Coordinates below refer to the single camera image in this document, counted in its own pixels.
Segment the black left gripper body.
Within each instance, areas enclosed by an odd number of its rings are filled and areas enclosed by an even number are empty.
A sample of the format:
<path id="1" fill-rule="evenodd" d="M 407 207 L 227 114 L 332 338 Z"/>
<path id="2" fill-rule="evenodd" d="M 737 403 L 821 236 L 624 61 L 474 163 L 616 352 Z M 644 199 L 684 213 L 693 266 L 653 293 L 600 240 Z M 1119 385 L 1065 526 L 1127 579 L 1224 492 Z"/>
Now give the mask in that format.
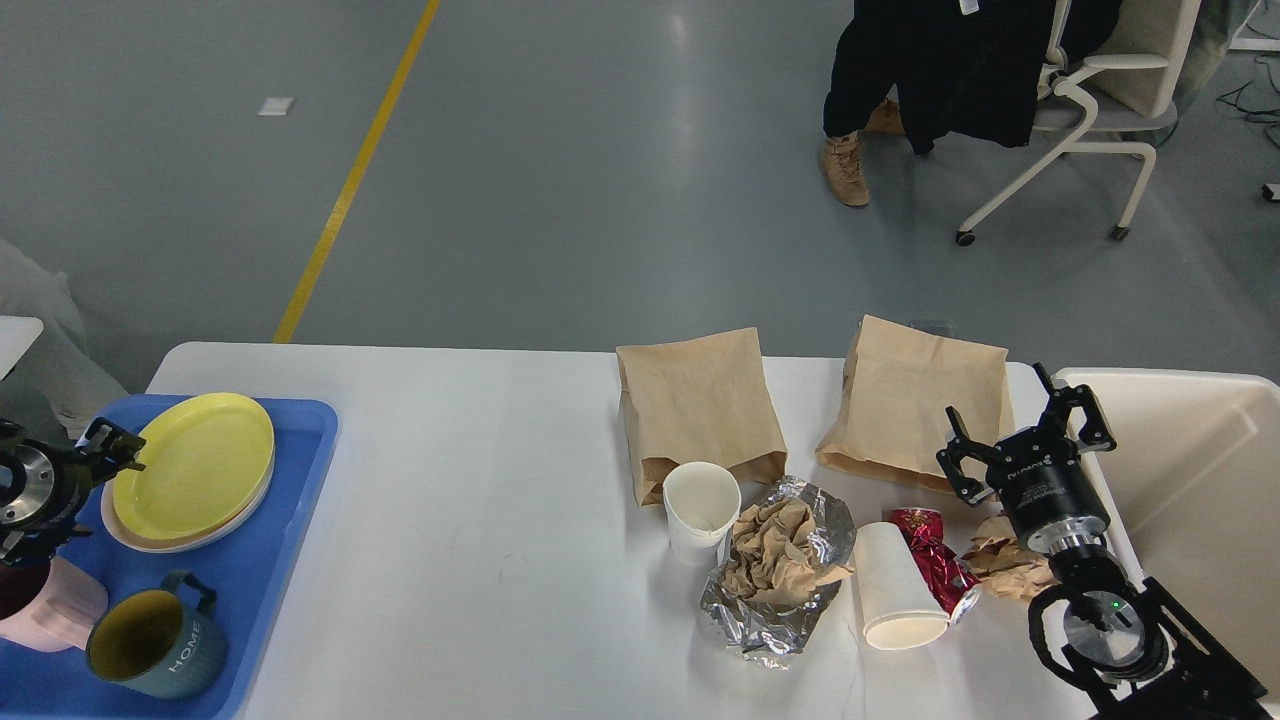
<path id="1" fill-rule="evenodd" d="M 83 525 L 77 515 L 96 486 L 78 464 L 78 445 L 58 448 L 31 439 L 26 429 L 3 420 L 1 528 L 47 530 Z"/>

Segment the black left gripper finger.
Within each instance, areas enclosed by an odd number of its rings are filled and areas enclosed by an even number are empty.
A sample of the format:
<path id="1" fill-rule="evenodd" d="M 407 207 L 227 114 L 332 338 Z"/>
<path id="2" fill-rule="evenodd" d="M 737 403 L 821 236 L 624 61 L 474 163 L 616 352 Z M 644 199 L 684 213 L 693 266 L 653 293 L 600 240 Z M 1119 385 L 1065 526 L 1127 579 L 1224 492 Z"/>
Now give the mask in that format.
<path id="1" fill-rule="evenodd" d="M 35 568 L 47 564 L 58 550 L 93 532 L 84 525 L 63 525 L 47 530 L 9 530 L 4 533 L 1 564 L 5 568 Z"/>
<path id="2" fill-rule="evenodd" d="M 102 486 L 120 471 L 145 471 L 140 461 L 146 439 L 105 416 L 95 418 L 78 443 L 78 464 L 86 469 L 91 486 Z"/>

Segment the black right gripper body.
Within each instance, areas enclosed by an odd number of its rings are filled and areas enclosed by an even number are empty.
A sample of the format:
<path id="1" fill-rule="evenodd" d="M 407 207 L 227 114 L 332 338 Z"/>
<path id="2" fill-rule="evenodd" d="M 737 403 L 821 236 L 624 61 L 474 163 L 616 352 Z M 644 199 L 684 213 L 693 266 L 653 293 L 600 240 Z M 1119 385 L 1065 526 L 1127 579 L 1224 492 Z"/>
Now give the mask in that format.
<path id="1" fill-rule="evenodd" d="M 995 446 L 988 484 L 1019 543 L 1037 553 L 1098 544 L 1110 524 L 1082 469 L 1076 442 L 1059 427 L 1028 427 Z"/>

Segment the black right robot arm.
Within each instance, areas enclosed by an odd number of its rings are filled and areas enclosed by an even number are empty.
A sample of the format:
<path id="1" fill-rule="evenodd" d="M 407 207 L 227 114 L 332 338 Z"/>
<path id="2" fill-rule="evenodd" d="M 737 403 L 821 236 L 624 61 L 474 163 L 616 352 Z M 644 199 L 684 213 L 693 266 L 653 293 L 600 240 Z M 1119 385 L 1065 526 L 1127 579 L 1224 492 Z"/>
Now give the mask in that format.
<path id="1" fill-rule="evenodd" d="M 1153 578 L 1130 582 L 1105 539 L 1111 518 L 1082 457 L 1116 439 L 1089 386 L 1034 372 L 1048 396 L 1038 421 L 993 445 L 973 439 L 955 407 L 937 461 L 955 495 L 997 495 L 1018 543 L 1055 584 L 1028 611 L 1039 661 L 1084 691 L 1098 719 L 1265 719 L 1265 685 Z"/>

